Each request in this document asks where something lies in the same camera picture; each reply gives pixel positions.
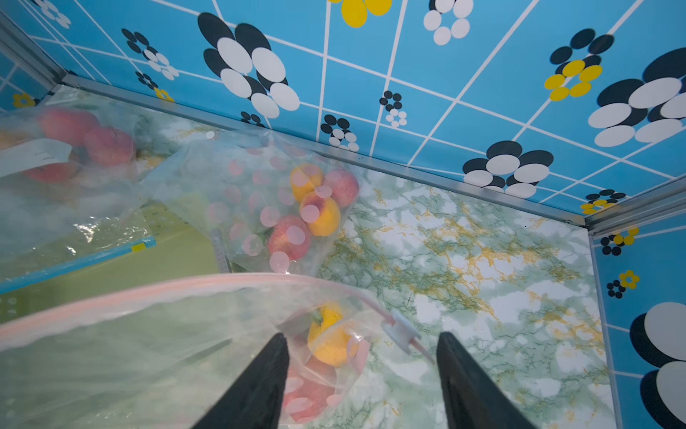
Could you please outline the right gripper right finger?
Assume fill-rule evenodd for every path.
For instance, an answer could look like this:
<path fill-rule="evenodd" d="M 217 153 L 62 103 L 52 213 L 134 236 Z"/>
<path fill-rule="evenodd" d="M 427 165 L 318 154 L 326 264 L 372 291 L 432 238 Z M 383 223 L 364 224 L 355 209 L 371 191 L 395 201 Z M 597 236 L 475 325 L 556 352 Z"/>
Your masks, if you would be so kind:
<path fill-rule="evenodd" d="M 450 332 L 439 335 L 436 362 L 448 428 L 532 428 Z"/>

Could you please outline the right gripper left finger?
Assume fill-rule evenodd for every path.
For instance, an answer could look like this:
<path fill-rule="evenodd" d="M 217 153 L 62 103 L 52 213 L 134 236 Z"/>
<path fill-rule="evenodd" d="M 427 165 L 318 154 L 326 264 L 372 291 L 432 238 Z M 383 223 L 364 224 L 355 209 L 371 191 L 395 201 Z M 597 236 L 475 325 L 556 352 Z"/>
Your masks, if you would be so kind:
<path fill-rule="evenodd" d="M 288 373 L 288 343 L 279 332 L 194 427 L 278 427 Z"/>

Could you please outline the pale green plastic basket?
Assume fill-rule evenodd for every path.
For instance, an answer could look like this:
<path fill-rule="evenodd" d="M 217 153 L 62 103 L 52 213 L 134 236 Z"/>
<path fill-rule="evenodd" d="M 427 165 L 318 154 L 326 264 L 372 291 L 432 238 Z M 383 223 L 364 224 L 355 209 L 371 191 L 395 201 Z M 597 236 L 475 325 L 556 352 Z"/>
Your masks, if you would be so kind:
<path fill-rule="evenodd" d="M 1 322 L 77 300 L 173 279 L 221 273 L 209 239 L 160 203 L 142 210 L 154 241 L 121 256 L 9 291 L 1 296 Z"/>

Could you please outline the pink red peach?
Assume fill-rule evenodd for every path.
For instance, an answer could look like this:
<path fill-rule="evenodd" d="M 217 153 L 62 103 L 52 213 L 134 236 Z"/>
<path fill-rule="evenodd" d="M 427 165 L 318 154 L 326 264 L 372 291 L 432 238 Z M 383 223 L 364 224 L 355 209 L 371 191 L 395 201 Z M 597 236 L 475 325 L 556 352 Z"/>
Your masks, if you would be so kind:
<path fill-rule="evenodd" d="M 96 127 L 83 140 L 90 159 L 102 166 L 119 166 L 134 159 L 132 136 L 114 127 Z"/>

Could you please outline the clear zip-top bag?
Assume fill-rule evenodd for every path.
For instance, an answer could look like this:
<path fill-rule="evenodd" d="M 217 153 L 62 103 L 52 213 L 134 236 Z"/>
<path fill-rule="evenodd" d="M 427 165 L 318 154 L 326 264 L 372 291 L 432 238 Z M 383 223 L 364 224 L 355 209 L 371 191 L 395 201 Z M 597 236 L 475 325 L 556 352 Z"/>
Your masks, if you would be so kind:
<path fill-rule="evenodd" d="M 104 98 L 53 100 L 1 117 L 1 290 L 5 293 L 146 247 L 142 157 L 151 112 Z M 87 132 L 132 136 L 134 159 L 93 162 Z"/>

